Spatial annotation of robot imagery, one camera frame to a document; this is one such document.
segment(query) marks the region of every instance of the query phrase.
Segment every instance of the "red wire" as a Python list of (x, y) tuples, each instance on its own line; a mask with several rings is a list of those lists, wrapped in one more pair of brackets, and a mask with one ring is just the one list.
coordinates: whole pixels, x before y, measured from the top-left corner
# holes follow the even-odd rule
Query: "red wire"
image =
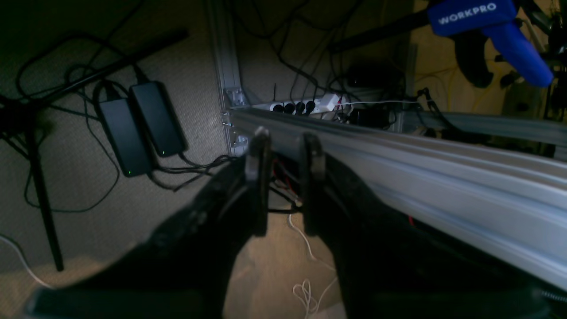
[[(282, 163), (280, 163), (277, 159), (274, 159), (274, 163), (276, 163), (276, 164), (279, 163), (280, 165), (282, 165)], [(290, 192), (292, 192), (294, 195), (297, 196), (297, 194), (296, 194), (295, 191), (293, 190), (293, 187), (291, 186), (291, 183), (289, 182), (289, 178), (287, 177), (287, 174), (285, 173), (284, 170), (282, 170), (282, 171), (283, 171), (283, 175), (285, 176), (285, 182), (286, 182), (286, 185), (287, 185), (287, 187), (288, 187), (288, 190), (289, 190)], [(275, 169), (272, 170), (272, 173), (274, 174), (274, 176), (277, 177), (277, 175), (276, 175), (276, 170), (275, 170)]]

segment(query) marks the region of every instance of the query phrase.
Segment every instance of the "black tripod leg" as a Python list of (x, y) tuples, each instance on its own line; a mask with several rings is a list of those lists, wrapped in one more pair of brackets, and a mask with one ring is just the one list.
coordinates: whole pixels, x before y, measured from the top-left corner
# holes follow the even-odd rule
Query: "black tripod leg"
[(63, 256), (61, 255), (61, 248), (59, 247), (59, 241), (57, 240), (57, 233), (55, 231), (55, 223), (53, 222), (53, 215), (51, 207), (49, 206), (49, 199), (47, 197), (47, 189), (45, 188), (43, 172), (41, 171), (37, 143), (35, 135), (33, 134), (33, 126), (27, 128), (24, 134), (26, 137), (26, 144), (28, 145), (29, 164), (37, 193), (37, 201), (39, 202), (41, 209), (41, 217), (43, 218), (45, 233), (47, 234), (47, 240), (49, 241), (49, 247), (51, 248), (51, 255), (53, 256), (53, 261), (55, 262), (55, 268), (57, 271), (62, 271), (64, 269)]

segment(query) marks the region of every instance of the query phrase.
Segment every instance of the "metal bracket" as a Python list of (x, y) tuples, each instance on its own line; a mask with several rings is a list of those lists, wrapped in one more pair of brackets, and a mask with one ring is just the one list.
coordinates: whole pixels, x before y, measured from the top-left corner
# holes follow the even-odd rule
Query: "metal bracket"
[(229, 87), (228, 89), (225, 89), (225, 93), (230, 100), (230, 105), (232, 108), (239, 108), (250, 105), (241, 87)]

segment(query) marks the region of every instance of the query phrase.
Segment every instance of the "black power adapter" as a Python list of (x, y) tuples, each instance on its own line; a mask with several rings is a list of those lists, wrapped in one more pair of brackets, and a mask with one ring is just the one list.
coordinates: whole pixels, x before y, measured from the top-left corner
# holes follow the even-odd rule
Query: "black power adapter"
[(185, 142), (165, 88), (159, 82), (146, 82), (130, 88), (141, 120), (160, 157), (182, 153)]
[[(98, 102), (98, 96), (104, 88), (107, 95), (105, 102)], [(128, 100), (120, 97), (107, 81), (95, 87), (95, 110), (116, 154), (122, 173), (126, 177), (147, 174), (154, 168), (153, 157), (143, 133), (136, 125), (136, 120)]]

